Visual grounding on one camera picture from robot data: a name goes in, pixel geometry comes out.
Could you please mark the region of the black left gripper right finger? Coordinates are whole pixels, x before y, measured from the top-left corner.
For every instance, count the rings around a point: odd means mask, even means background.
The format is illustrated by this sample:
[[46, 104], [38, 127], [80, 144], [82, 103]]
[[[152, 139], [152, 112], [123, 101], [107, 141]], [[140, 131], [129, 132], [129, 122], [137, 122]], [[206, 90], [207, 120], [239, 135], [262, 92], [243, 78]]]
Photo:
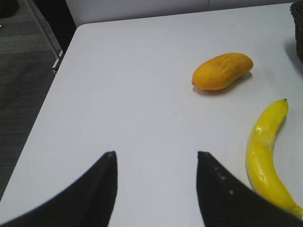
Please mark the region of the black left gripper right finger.
[[301, 227], [303, 222], [266, 201], [209, 152], [197, 153], [197, 197], [206, 227]]

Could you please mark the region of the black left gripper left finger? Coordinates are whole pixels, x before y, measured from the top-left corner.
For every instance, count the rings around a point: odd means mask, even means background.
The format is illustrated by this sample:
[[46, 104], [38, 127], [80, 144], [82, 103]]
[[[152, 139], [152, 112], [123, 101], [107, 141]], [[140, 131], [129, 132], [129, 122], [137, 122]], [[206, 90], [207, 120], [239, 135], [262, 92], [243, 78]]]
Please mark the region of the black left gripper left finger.
[[117, 157], [106, 152], [78, 180], [4, 227], [107, 227], [117, 195]]

